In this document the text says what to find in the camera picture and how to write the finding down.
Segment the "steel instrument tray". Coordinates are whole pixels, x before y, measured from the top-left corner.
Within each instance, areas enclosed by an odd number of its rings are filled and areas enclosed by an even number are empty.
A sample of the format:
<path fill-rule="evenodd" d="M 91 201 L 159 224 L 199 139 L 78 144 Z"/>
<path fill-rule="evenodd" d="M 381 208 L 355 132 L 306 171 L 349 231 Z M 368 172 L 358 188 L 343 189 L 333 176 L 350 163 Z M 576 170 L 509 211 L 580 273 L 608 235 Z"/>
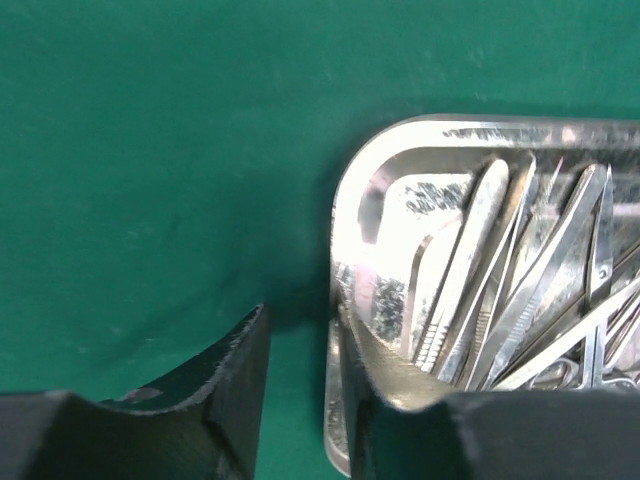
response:
<path fill-rule="evenodd" d="M 323 436 L 350 479 L 634 479 L 639 127 L 427 115 L 336 191 Z"/>

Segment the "steel hemostat clamp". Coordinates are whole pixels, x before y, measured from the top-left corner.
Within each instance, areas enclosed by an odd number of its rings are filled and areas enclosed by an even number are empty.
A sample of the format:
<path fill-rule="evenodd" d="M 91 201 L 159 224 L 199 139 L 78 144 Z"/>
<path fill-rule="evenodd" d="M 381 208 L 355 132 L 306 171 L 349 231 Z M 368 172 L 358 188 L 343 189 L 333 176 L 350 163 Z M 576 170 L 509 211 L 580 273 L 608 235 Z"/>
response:
<path fill-rule="evenodd" d="M 613 269 L 612 280 L 620 288 L 606 306 L 589 307 L 582 297 L 576 299 L 556 318 L 544 323 L 529 345 L 533 358 L 543 351 L 542 368 L 523 384 L 531 390 L 587 388 L 639 388 L 639 378 L 630 377 L 616 364 L 639 330 L 639 277 L 630 269 L 639 265 L 639 251 L 628 251 Z"/>

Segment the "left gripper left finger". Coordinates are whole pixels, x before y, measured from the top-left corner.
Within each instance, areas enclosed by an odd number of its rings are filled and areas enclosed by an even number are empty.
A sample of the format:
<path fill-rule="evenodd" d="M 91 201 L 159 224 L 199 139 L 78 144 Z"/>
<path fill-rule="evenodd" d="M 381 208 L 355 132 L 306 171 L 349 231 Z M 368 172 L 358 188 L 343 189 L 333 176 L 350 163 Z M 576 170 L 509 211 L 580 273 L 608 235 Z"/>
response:
<path fill-rule="evenodd" d="M 252 479 L 270 354 L 266 308 L 125 396 L 1 396 L 4 479 Z"/>

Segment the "steel surgical scissors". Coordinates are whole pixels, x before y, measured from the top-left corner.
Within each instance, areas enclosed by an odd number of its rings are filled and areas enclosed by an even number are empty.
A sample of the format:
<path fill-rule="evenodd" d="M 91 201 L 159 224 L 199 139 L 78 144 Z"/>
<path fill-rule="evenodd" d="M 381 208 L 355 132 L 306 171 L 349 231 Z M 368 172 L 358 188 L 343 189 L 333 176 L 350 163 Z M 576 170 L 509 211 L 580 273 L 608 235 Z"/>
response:
<path fill-rule="evenodd" d="M 547 369 L 566 367 L 562 384 L 575 389 L 604 385 L 608 323 L 612 317 L 628 318 L 639 305 L 639 278 L 617 293 L 611 292 L 613 255 L 613 180 L 610 167 L 594 214 L 586 263 L 583 299 L 576 307 L 544 323 L 524 345 L 515 364 L 492 385 L 496 390 L 531 386 Z"/>

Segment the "steel scalpel handle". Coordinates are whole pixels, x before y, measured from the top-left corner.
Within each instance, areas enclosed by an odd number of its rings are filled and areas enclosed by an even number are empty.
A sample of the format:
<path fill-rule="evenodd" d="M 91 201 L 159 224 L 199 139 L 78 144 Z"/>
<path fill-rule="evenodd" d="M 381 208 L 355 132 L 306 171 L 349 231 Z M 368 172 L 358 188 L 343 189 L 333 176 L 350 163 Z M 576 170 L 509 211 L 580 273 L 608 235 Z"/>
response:
<path fill-rule="evenodd" d="M 509 183 L 507 163 L 495 158 L 477 182 L 463 215 L 461 231 L 452 251 L 430 319 L 425 323 L 414 364 L 424 372 L 435 365 L 463 294 L 469 272 L 481 244 L 500 210 Z"/>

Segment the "steel forceps tweezers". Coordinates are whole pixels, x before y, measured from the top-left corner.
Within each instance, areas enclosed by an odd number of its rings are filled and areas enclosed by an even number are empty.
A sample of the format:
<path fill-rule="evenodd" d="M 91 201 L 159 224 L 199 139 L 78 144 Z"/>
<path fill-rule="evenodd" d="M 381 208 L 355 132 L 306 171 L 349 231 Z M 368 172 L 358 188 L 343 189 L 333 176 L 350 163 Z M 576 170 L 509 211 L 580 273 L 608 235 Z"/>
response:
<path fill-rule="evenodd" d="M 464 389 L 473 375 L 489 336 L 507 276 L 523 214 L 537 190 L 537 160 L 524 155 L 519 171 L 510 181 L 495 220 L 475 260 L 473 276 L 465 287 L 448 331 L 434 373 L 437 378 Z"/>

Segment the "green surgical cloth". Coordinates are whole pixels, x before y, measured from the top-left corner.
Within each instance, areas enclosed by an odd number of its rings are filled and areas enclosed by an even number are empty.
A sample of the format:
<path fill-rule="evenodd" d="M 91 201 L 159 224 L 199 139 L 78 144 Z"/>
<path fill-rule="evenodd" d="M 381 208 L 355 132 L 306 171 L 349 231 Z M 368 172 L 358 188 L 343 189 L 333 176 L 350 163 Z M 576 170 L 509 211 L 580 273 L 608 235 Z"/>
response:
<path fill-rule="evenodd" d="M 635 119 L 635 1 L 5 1 L 1 387 L 118 398 L 255 305 L 256 475 L 323 445 L 336 185 L 427 113 Z"/>

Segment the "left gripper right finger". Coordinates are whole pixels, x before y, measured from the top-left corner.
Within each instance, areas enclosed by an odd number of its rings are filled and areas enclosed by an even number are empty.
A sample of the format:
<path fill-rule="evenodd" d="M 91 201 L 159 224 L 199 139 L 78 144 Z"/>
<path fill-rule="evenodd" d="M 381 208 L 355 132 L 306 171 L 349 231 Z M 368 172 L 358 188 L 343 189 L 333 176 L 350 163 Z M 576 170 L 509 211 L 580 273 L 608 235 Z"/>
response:
<path fill-rule="evenodd" d="M 615 390 L 458 392 L 338 321 L 355 479 L 635 479 L 639 397 Z"/>

